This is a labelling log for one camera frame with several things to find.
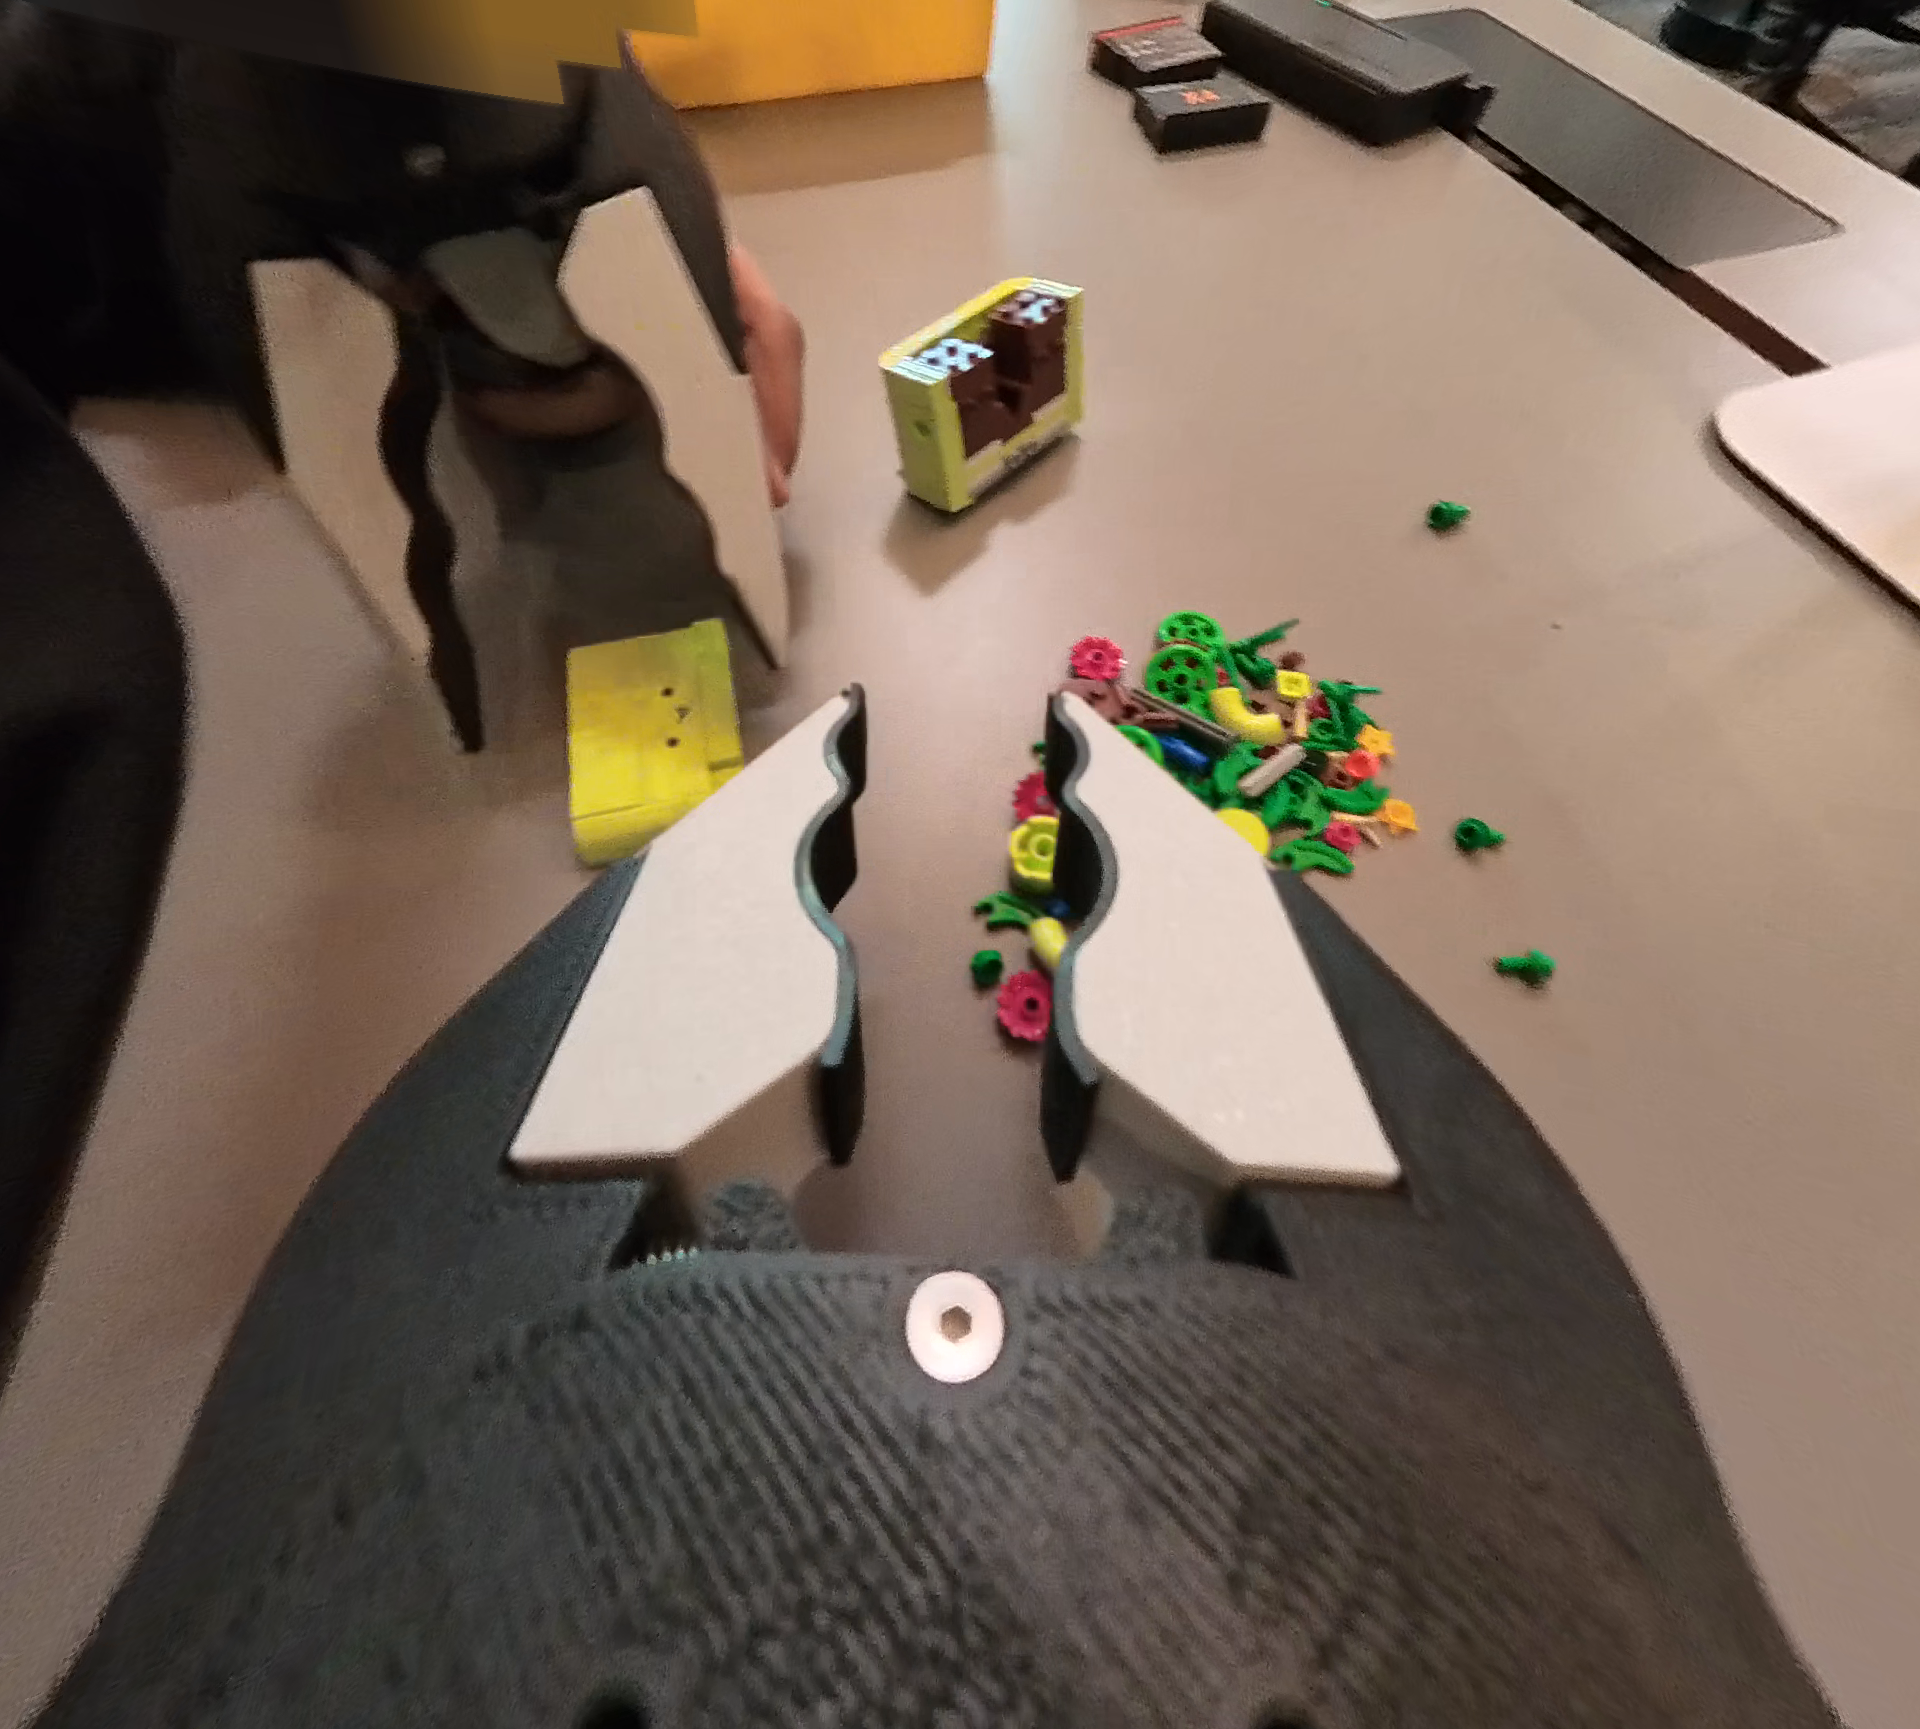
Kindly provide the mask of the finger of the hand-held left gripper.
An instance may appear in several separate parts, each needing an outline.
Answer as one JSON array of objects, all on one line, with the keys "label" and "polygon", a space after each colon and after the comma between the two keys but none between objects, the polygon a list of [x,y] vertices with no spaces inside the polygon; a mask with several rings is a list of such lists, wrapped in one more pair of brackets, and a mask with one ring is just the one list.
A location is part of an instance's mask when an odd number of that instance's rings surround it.
[{"label": "finger of the hand-held left gripper", "polygon": [[453,588],[456,534],[432,476],[442,410],[432,324],[316,259],[253,262],[249,296],[282,476],[432,686],[453,748],[473,755],[483,692]]},{"label": "finger of the hand-held left gripper", "polygon": [[664,471],[698,506],[713,565],[759,655],[783,668],[792,596],[752,382],[733,366],[647,188],[577,215],[554,290],[577,328],[651,400]]}]

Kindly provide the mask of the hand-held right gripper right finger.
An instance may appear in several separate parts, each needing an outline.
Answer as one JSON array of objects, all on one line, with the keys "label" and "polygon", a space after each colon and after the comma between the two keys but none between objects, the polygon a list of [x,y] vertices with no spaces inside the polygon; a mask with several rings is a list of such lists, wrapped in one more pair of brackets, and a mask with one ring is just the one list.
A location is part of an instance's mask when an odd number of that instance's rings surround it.
[{"label": "hand-held right gripper right finger", "polygon": [[1071,929],[1039,1123],[1064,1214],[1166,1188],[1207,1221],[1262,1190],[1404,1193],[1279,873],[1084,700],[1053,694],[1043,745]]}]

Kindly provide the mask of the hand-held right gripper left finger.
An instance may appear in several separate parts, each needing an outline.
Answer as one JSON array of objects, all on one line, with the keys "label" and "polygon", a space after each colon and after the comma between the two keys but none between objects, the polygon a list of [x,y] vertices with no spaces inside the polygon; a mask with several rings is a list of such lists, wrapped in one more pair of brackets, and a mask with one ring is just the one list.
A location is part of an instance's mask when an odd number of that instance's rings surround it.
[{"label": "hand-held right gripper left finger", "polygon": [[858,877],[866,696],[844,686],[634,860],[507,1145],[526,1179],[657,1174],[792,1195],[866,1114]]}]

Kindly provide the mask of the lime and brown toy panel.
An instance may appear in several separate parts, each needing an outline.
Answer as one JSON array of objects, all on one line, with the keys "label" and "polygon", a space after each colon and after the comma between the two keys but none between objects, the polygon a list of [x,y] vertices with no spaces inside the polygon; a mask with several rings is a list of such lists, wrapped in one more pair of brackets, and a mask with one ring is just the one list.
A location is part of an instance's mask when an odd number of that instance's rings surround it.
[{"label": "lime and brown toy panel", "polygon": [[588,871],[642,854],[743,769],[727,629],[576,645],[567,689],[567,819]]}]

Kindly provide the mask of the lime toy brick pot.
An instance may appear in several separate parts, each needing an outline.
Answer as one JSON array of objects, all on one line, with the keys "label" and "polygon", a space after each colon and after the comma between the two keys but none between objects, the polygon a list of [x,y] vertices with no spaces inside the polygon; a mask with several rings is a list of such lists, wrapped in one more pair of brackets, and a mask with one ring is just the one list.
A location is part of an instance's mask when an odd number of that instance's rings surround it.
[{"label": "lime toy brick pot", "polygon": [[1085,415],[1084,290],[1008,278],[877,353],[900,488],[957,516]]}]

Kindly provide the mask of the person's left forearm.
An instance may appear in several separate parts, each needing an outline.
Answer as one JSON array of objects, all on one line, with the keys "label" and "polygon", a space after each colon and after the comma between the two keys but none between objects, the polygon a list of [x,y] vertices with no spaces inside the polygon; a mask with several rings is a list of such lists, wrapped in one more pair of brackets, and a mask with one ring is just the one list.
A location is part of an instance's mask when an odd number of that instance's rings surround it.
[{"label": "person's left forearm", "polygon": [[288,243],[146,32],[3,0],[3,362],[83,401],[232,407],[277,464],[249,265]]}]

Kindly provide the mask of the person's left hand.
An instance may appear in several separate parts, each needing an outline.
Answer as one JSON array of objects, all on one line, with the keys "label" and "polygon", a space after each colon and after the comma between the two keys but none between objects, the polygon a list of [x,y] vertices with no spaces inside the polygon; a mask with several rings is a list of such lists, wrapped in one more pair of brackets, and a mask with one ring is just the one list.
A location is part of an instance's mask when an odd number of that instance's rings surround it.
[{"label": "person's left hand", "polygon": [[[802,439],[802,325],[757,259],[734,238],[727,238],[727,271],[759,429],[759,462],[772,506],[780,511],[792,498]],[[634,421],[644,407],[644,390],[611,360],[592,360],[539,387],[456,387],[453,401],[465,421],[504,439],[585,443]]]}]

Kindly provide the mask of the pile of small toy pieces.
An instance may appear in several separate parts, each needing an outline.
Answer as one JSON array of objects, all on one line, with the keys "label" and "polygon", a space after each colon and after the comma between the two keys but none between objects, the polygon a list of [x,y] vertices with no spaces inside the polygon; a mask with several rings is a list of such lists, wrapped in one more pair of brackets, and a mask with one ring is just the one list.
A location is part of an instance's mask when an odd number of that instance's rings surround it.
[{"label": "pile of small toy pieces", "polygon": [[[1294,621],[1228,636],[1207,612],[1166,612],[1138,668],[1110,638],[1068,648],[1061,692],[1102,720],[1187,798],[1216,815],[1259,861],[1294,877],[1354,873],[1354,854],[1418,835],[1420,815],[1385,780],[1397,748],[1370,701],[1378,686],[1321,676],[1282,648]],[[999,1033],[1039,1044],[1053,1030],[1053,974],[1085,916],[1056,877],[1061,810],[1034,741],[1012,783],[1004,885],[971,913],[984,933],[1015,933],[1026,965],[995,946],[971,953],[971,986],[994,998]]]}]

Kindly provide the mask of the small black battery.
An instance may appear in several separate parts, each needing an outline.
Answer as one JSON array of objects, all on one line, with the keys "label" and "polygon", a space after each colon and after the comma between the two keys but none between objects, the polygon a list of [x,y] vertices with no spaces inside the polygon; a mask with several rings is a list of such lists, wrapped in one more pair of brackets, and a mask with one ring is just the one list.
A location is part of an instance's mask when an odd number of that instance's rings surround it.
[{"label": "small black battery", "polygon": [[1187,157],[1256,147],[1274,101],[1232,74],[1194,81],[1143,84],[1133,126],[1157,157]]},{"label": "small black battery", "polygon": [[1147,17],[1088,38],[1092,76],[1116,90],[1203,84],[1221,69],[1224,62],[1211,42],[1179,14]]}]

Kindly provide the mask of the black power brick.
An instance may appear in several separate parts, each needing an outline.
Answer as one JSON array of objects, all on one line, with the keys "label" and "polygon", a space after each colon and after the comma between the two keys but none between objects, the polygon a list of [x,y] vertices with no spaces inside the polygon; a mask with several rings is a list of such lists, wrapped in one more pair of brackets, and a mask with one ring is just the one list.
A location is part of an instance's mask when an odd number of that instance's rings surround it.
[{"label": "black power brick", "polygon": [[1458,56],[1336,0],[1203,0],[1227,70],[1367,149],[1471,139],[1498,97]]}]

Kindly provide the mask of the white stand with bar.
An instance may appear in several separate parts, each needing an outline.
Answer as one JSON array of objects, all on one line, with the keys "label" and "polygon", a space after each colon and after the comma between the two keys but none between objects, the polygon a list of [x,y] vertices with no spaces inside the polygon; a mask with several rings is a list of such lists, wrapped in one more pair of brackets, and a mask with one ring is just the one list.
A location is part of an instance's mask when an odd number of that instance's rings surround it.
[{"label": "white stand with bar", "polygon": [[1917,609],[1917,345],[1725,397],[1725,457]]}]

